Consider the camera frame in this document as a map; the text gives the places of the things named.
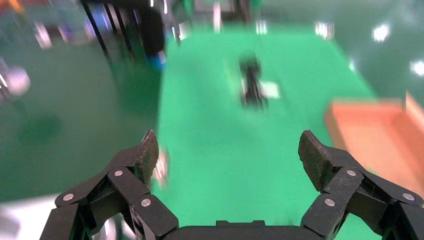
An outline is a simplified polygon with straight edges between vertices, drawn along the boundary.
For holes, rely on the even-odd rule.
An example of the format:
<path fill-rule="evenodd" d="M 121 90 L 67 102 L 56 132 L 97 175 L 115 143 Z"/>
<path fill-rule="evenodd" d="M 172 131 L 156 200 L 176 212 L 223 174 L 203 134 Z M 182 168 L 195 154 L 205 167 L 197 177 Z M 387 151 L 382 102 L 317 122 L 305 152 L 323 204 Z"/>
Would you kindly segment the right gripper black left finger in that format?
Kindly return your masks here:
<path fill-rule="evenodd" d="M 149 189 L 159 157 L 154 131 L 118 152 L 106 167 L 55 199 L 43 240 L 90 240 L 105 222 L 122 215 L 139 240 L 163 240 L 178 218 Z"/>

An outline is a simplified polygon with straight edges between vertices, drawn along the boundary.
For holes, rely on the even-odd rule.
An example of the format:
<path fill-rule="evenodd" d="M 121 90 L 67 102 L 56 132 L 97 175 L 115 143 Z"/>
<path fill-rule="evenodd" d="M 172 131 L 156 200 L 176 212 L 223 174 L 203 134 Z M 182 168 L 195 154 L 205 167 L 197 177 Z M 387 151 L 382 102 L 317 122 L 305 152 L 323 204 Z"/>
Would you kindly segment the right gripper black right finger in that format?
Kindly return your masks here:
<path fill-rule="evenodd" d="M 415 192 L 366 170 L 346 150 L 322 144 L 302 132 L 298 155 L 318 196 L 301 227 L 332 240 L 349 215 L 360 218 L 383 240 L 421 240 L 424 201 Z"/>

